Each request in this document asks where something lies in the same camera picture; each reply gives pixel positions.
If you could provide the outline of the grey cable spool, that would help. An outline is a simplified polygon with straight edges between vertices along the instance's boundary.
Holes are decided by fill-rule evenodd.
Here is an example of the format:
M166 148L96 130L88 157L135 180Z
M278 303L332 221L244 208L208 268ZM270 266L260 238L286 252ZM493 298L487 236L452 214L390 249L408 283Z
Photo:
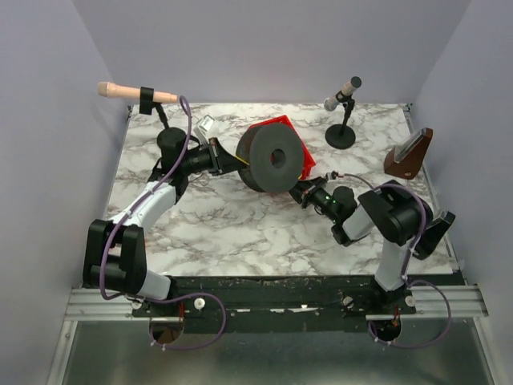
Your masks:
M245 131L236 156L248 163L239 171L242 181L259 193L286 193L299 181L304 154L298 134L288 125L273 123Z

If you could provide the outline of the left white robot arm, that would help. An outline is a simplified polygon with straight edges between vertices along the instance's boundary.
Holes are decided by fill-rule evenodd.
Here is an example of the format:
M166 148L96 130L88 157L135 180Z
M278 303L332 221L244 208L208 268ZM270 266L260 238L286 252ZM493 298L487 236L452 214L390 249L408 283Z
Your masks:
M145 233L178 203L190 175L209 172L217 176L248 167L248 162L227 152L217 138L192 149L189 139L178 128L161 131L157 136L161 157L144 190L112 219L90 224L83 263L85 286L157 302L172 298L172 279L147 267Z

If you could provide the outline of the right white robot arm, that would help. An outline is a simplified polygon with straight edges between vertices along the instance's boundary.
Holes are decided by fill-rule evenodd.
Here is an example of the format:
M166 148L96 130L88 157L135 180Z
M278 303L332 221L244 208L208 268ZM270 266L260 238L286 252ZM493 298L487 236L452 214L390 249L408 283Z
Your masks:
M410 259L428 258L440 241L430 206L395 180L359 197L345 186L329 193L327 181L326 177L300 180L289 194L303 209L312 205L329 218L340 245L352 245L378 229L384 243L374 280L384 292L403 287Z

